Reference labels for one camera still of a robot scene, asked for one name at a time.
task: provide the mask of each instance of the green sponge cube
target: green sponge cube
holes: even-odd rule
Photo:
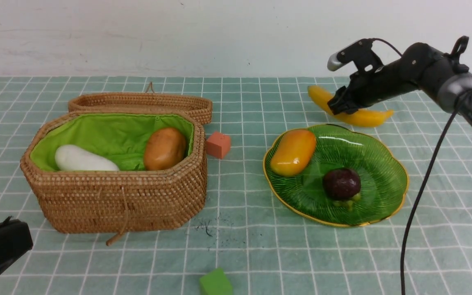
[[[231,282],[223,273],[223,269],[217,268],[200,278],[200,293],[202,295],[232,295]]]

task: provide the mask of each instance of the yellow banana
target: yellow banana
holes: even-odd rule
[[[307,87],[309,97],[316,103],[317,106],[326,111],[330,116],[333,116],[343,123],[358,127],[377,127],[382,125],[388,118],[393,115],[393,110],[388,111],[373,111],[367,109],[360,109],[354,114],[333,114],[327,103],[333,98],[333,94],[323,89],[318,85],[311,85]]]

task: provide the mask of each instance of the mangosteen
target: mangosteen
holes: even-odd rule
[[[361,181],[352,168],[338,168],[327,172],[322,184],[335,206],[352,210],[352,204],[360,200]]]

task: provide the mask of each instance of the green checkered tablecloth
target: green checkered tablecloth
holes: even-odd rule
[[[129,233],[111,247],[106,235],[64,235],[41,212],[18,162],[37,129],[67,112],[81,93],[144,91],[213,101],[208,134],[230,134],[223,160],[208,159],[205,208],[172,231]],[[282,132],[337,123],[307,96],[348,78],[0,77],[0,222],[27,222],[34,248],[0,276],[0,295],[196,295],[216,267],[235,295],[399,294],[399,252],[416,197],[449,114],[422,92],[375,106],[395,114],[375,129],[410,174],[403,209],[384,222],[335,229],[306,220],[273,197],[262,171]],[[472,295],[472,129],[452,125],[411,229],[408,294]]]

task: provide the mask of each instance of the basket lid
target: basket lid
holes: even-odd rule
[[[107,111],[110,109],[137,109],[154,111],[181,111],[202,125],[211,123],[212,101],[193,95],[156,93],[149,83],[145,92],[99,92],[80,95],[68,102],[69,112]]]

